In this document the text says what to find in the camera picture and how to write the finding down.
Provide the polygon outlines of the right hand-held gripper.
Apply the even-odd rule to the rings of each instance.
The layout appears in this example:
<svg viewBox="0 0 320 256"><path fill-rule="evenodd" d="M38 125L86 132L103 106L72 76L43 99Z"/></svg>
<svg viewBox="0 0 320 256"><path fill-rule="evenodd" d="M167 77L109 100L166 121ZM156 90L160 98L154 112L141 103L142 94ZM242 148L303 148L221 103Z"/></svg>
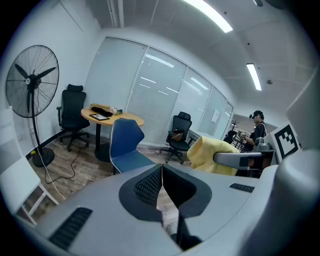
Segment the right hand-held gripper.
<svg viewBox="0 0 320 256"><path fill-rule="evenodd" d="M237 170L249 170L249 160L252 158L269 155L270 166L279 165L285 157L300 149L297 133L290 121L287 121L265 137L257 138L253 152L217 152L213 156L213 161Z"/></svg>

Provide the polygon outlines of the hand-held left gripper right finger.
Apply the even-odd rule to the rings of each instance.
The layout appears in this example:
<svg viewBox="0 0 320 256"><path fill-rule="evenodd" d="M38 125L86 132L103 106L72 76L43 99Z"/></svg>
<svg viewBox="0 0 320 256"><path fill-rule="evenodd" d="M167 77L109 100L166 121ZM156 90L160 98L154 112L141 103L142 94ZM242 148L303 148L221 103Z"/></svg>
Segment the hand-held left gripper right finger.
<svg viewBox="0 0 320 256"><path fill-rule="evenodd" d="M202 242L221 234L252 195L258 180L163 164L163 186L178 210L175 242Z"/></svg>

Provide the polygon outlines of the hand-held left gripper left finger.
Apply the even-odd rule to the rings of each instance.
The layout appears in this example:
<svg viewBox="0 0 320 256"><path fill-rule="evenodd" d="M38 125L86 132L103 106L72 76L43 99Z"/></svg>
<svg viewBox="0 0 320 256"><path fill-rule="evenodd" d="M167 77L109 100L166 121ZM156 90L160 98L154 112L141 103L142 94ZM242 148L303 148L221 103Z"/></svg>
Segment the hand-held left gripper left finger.
<svg viewBox="0 0 320 256"><path fill-rule="evenodd" d="M51 210L36 231L54 255L176 256L181 248L157 209L161 187L160 164L95 181Z"/></svg>

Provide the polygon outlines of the yellow wiping cloth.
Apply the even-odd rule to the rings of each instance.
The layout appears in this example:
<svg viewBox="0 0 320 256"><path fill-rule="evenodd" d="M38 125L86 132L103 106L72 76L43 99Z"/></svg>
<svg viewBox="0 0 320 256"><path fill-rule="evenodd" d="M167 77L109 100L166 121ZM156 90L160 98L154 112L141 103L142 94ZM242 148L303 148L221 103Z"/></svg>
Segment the yellow wiping cloth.
<svg viewBox="0 0 320 256"><path fill-rule="evenodd" d="M237 169L214 162L215 153L239 153L239 151L223 140L201 136L187 151L191 168L212 174L235 176Z"/></svg>

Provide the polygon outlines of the blue chair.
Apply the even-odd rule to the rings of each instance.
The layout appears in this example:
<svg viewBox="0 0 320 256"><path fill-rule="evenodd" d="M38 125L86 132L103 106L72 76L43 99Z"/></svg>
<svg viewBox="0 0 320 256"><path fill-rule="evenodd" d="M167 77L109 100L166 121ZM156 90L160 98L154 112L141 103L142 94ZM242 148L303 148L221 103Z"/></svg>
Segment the blue chair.
<svg viewBox="0 0 320 256"><path fill-rule="evenodd" d="M117 119L111 128L109 158L113 174L126 173L155 163L137 150L145 135L133 119Z"/></svg>

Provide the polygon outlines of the black office chair with bag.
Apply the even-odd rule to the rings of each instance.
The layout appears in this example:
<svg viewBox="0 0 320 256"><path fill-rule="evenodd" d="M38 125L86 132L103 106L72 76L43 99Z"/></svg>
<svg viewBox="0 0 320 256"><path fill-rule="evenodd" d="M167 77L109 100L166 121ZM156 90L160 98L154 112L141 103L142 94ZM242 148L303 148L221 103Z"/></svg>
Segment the black office chair with bag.
<svg viewBox="0 0 320 256"><path fill-rule="evenodd" d="M190 137L189 142L187 142L187 135L189 130L192 126L191 115L181 111L178 115L173 116L172 120L172 128L168 131L166 143L168 144L169 148L161 148L159 153L168 152L171 155L165 161L166 164L169 163L173 156L176 156L180 160L180 164L184 163L183 160L183 153L187 152L191 147L191 142L194 141L192 137ZM180 141L175 141L171 139L171 133L174 129L184 129L184 135Z"/></svg>

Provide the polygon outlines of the white wooden chair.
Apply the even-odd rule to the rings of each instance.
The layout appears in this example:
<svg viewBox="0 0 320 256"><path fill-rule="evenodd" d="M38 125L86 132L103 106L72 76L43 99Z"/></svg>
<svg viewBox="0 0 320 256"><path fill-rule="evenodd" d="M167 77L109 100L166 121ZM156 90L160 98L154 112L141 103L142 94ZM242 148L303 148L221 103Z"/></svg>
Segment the white wooden chair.
<svg viewBox="0 0 320 256"><path fill-rule="evenodd" d="M24 203L37 188L41 189L42 194L31 209L27 210ZM11 106L0 110L0 192L8 211L14 216L22 210L33 226L36 226L37 222L32 215L45 197L56 205L59 204L42 185L22 153Z"/></svg>

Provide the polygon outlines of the black office chair with headrest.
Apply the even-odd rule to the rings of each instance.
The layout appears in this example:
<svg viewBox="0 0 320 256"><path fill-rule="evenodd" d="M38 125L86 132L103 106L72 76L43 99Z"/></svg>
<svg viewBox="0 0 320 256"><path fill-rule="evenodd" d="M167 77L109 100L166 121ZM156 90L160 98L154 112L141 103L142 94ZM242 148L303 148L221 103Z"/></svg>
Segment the black office chair with headrest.
<svg viewBox="0 0 320 256"><path fill-rule="evenodd" d="M82 85L69 84L62 92L62 106L58 106L58 123L62 131L70 132L68 135L59 137L59 141L62 143L63 139L70 138L70 142L67 146L67 151L71 151L71 145L74 140L79 140L85 143L85 147L89 146L88 139L84 139L83 136L89 138L88 132L83 132L84 128L90 126L90 122L81 115L81 111L84 108L84 103L87 94L83 91Z"/></svg>

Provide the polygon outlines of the brown bag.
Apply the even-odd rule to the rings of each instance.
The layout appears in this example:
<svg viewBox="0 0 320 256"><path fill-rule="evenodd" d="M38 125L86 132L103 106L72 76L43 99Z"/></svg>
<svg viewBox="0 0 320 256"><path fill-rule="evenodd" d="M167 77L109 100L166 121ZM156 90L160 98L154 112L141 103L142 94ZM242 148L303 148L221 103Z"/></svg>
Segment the brown bag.
<svg viewBox="0 0 320 256"><path fill-rule="evenodd" d="M171 132L171 136L170 136L170 139L171 140L174 140L174 141L180 141L183 136L184 136L184 129L174 129L172 132Z"/></svg>

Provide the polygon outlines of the long ceiling light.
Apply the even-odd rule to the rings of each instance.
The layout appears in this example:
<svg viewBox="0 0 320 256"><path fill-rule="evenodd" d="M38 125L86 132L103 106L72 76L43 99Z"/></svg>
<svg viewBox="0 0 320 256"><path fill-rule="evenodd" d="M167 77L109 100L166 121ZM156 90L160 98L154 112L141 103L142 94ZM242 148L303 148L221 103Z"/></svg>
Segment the long ceiling light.
<svg viewBox="0 0 320 256"><path fill-rule="evenodd" d="M212 20L224 33L229 33L233 30L231 25L207 2L204 0L183 0L187 4L193 6L210 20Z"/></svg>
<svg viewBox="0 0 320 256"><path fill-rule="evenodd" d="M251 78L253 80L254 86L257 91L262 91L261 82L258 76L258 73L256 71L255 65L253 63L247 63L246 67L251 75Z"/></svg>

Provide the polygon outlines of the round wooden table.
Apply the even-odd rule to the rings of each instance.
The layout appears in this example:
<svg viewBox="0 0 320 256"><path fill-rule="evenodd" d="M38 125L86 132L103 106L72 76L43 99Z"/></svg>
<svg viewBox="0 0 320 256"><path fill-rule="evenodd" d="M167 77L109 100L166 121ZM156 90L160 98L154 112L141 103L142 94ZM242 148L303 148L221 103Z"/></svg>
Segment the round wooden table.
<svg viewBox="0 0 320 256"><path fill-rule="evenodd" d="M97 120L94 119L91 115L96 114L96 112L92 111L89 108L83 108L81 110L81 116L88 120L89 122L96 124L95 129L95 157L102 162L110 162L110 144L103 143L101 144L101 127L108 126L111 127L114 122L118 119L126 119L126 120L135 120L136 123L141 127L144 125L144 120L141 117L138 117L132 113L123 112L119 115L112 115L107 120Z"/></svg>

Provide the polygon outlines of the black cloth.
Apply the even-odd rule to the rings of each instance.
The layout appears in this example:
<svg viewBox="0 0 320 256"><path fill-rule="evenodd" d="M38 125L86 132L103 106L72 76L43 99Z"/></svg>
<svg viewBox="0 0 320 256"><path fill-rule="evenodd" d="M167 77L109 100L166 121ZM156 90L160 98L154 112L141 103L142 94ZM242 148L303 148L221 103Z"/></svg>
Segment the black cloth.
<svg viewBox="0 0 320 256"><path fill-rule="evenodd" d="M106 111L106 110L104 110L103 108L97 107L97 106L93 106L93 107L91 108L91 110L92 110L93 112L95 112L95 113L98 113L98 114L106 117L106 118L111 117L111 116L113 115L112 112Z"/></svg>

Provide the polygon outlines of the black standing fan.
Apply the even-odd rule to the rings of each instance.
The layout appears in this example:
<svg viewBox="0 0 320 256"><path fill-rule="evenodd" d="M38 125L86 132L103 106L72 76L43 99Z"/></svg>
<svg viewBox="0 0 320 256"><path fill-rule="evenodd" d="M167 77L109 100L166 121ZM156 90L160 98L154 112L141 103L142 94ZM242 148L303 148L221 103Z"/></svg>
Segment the black standing fan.
<svg viewBox="0 0 320 256"><path fill-rule="evenodd" d="M12 63L6 78L5 94L14 113L32 119L36 153L32 162L46 167L54 159L51 149L43 148L39 140L37 116L52 102L60 78L59 62L47 46L32 45L23 50Z"/></svg>

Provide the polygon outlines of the black frame with tree picture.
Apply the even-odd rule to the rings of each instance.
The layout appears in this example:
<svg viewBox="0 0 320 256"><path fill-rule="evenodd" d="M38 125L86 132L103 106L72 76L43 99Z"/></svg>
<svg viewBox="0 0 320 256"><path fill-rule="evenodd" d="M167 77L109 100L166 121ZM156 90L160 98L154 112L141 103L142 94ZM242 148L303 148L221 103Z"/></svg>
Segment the black frame with tree picture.
<svg viewBox="0 0 320 256"><path fill-rule="evenodd" d="M109 120L110 118L109 117L106 117L106 116L103 116L99 113L96 113L96 114L90 114L89 115L91 118L97 120L97 121L105 121L105 120Z"/></svg>

